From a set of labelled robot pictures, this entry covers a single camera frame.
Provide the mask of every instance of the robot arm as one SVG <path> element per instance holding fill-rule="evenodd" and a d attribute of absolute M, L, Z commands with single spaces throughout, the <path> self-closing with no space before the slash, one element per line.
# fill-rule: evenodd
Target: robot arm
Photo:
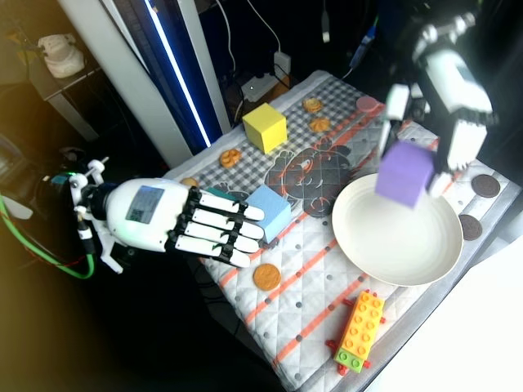
<path fill-rule="evenodd" d="M 411 59 L 417 83 L 394 85 L 387 97 L 386 121 L 378 144 L 380 156 L 397 140 L 404 119 L 420 119 L 431 112 L 441 120 L 436 131 L 440 142 L 435 175 L 427 185 L 433 197 L 442 195 L 454 174 L 476 159 L 487 126 L 494 121 L 489 97 L 454 49 L 458 36 L 474 23 L 474 16 L 467 13 L 441 27 L 426 26 Z"/>
<path fill-rule="evenodd" d="M 259 249 L 263 229 L 246 221 L 262 220 L 259 208 L 170 180 L 107 185 L 101 177 L 103 162 L 92 161 L 89 167 L 85 175 L 69 179 L 75 211 L 78 221 L 92 221 L 101 259 L 117 273 L 123 269 L 110 255 L 115 243 L 153 252 L 195 253 L 238 267 L 249 265 L 247 253 Z M 88 184 L 88 176 L 95 185 Z"/>

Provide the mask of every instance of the checkered fabric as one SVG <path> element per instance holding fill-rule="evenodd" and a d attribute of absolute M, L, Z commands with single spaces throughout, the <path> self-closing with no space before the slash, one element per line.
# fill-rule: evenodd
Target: checkered fabric
<path fill-rule="evenodd" d="M 291 225 L 276 243 L 252 257 L 250 267 L 235 269 L 217 261 L 205 261 L 208 272 L 287 390 L 360 389 L 376 370 L 349 372 L 342 377 L 337 373 L 333 353 L 325 345 L 326 340 L 338 339 L 346 325 L 350 309 L 342 300 L 352 299 L 367 288 L 386 300 L 387 322 L 378 329 L 375 349 L 369 356 L 370 362 L 383 363 L 401 345 L 387 336 L 394 335 L 399 320 L 413 317 L 409 309 L 430 287 L 395 287 L 370 278 L 346 258 L 334 238 L 329 204 L 348 182 L 378 169 L 374 147 L 382 127 L 383 106 L 372 113 L 361 113 L 355 102 L 362 95 L 334 77 L 326 78 L 284 111 L 288 141 L 270 154 L 264 155 L 242 137 L 226 146 L 242 152 L 235 167 L 225 169 L 216 158 L 208 158 L 203 169 L 186 173 L 202 188 L 214 186 L 242 198 L 266 183 L 293 203 Z M 308 97 L 318 98 L 323 103 L 322 110 L 307 113 L 302 100 Z M 308 124 L 316 117 L 329 118 L 331 131 L 312 132 Z M 437 146 L 436 137 L 415 123 L 402 130 L 400 138 L 429 149 Z M 309 165 L 313 170 L 307 172 L 313 173 L 306 175 L 303 168 Z M 499 181 L 498 197 L 487 199 L 474 194 L 470 182 L 477 174 L 493 175 Z M 481 221 L 499 198 L 509 199 L 505 196 L 508 185 L 507 179 L 476 162 L 445 197 L 457 213 L 464 211 Z M 314 189 L 322 190 L 317 194 Z M 484 227 L 483 236 L 491 229 Z M 480 245 L 466 244 L 462 258 Z M 465 268 L 467 262 L 461 260 L 456 269 Z M 253 271 L 263 263 L 276 265 L 282 274 L 281 284 L 270 292 L 259 290 L 253 283 Z"/>

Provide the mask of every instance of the white plate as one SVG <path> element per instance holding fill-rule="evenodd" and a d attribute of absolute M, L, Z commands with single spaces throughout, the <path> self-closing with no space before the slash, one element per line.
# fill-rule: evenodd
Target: white plate
<path fill-rule="evenodd" d="M 337 197 L 333 229 L 340 248 L 385 283 L 416 286 L 443 278 L 463 246 L 458 216 L 444 198 L 423 194 L 411 209 L 379 196 L 377 179 L 361 177 Z"/>

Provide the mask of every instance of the green cable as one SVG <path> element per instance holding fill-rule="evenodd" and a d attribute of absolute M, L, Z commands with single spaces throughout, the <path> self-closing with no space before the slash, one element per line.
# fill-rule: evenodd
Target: green cable
<path fill-rule="evenodd" d="M 2 218 L 4 223 L 6 224 L 7 228 L 11 233 L 24 245 L 27 247 L 31 252 L 33 252 L 35 255 L 42 257 L 45 261 L 53 264 L 55 267 L 61 269 L 62 271 L 66 272 L 67 274 L 74 276 L 78 279 L 89 279 L 95 272 L 95 257 L 93 255 L 87 254 L 87 265 L 89 270 L 85 274 L 80 274 L 79 272 L 76 272 L 75 270 L 66 267 L 65 265 L 62 265 L 59 261 L 56 261 L 52 257 L 50 257 L 48 254 L 43 252 L 42 250 L 35 247 L 32 243 L 30 243 L 21 233 L 18 231 L 18 229 L 15 227 L 13 222 L 9 219 L 9 214 L 7 213 L 7 209 L 5 204 L 3 203 L 3 197 L 0 193 L 0 214 L 2 214 Z"/>

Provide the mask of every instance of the purple block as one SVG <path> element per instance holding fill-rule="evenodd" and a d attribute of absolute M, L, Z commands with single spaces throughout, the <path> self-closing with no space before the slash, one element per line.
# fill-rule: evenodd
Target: purple block
<path fill-rule="evenodd" d="M 379 167 L 376 193 L 414 208 L 434 174 L 434 154 L 413 143 L 398 141 Z"/>

